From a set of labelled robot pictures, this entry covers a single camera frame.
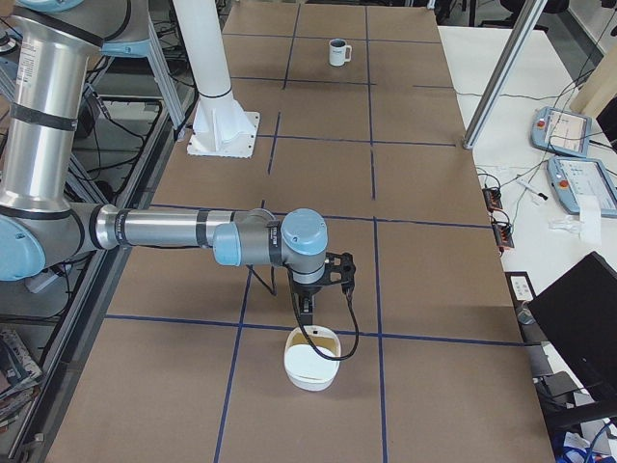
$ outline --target white pillar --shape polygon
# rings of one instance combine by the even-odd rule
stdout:
[[[200,92],[189,154],[251,157],[259,114],[233,99],[214,0],[174,0],[174,7]]]

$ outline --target white cup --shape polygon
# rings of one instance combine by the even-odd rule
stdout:
[[[332,39],[330,41],[330,65],[343,66],[350,61],[351,45],[348,45],[343,39]]]

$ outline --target metal pole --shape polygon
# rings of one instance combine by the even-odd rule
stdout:
[[[493,71],[491,80],[489,80],[489,84],[487,85],[486,90],[480,99],[480,103],[471,118],[471,123],[469,123],[469,128],[467,129],[467,133],[463,139],[463,147],[465,149],[471,150],[475,145],[482,128],[484,128],[484,124],[489,119],[491,111],[493,111],[493,108],[495,107],[495,103],[501,93],[501,90],[503,89],[503,86],[505,85],[514,63],[523,50],[527,37],[529,37],[531,31],[533,31],[533,28],[540,18],[540,14],[542,14],[542,10],[547,5],[547,2],[548,0],[527,0],[524,3],[519,19],[510,34],[510,39],[508,39],[505,48],[503,48],[503,52],[499,57],[499,61]]]

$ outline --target white paper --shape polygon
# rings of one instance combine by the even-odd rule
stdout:
[[[602,215],[596,196],[577,195],[580,207],[580,240],[588,244],[602,244]]]
[[[530,301],[533,299],[531,289],[525,277],[510,277],[510,282],[512,283],[512,289],[517,301]]]

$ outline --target light blue joint cover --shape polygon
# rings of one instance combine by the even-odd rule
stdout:
[[[240,233],[233,223],[219,225],[214,230],[212,239],[214,259],[221,265],[240,265],[242,248],[240,247]]]
[[[75,8],[83,2],[84,0],[19,0],[15,3],[35,12],[59,13]]]
[[[328,228],[324,218],[312,209],[296,209],[281,225],[282,239],[303,256],[317,256],[328,246]]]
[[[103,44],[103,55],[114,58],[146,58],[150,39],[144,41],[108,41]]]
[[[45,266],[39,241],[15,220],[0,215],[0,281],[32,277]]]

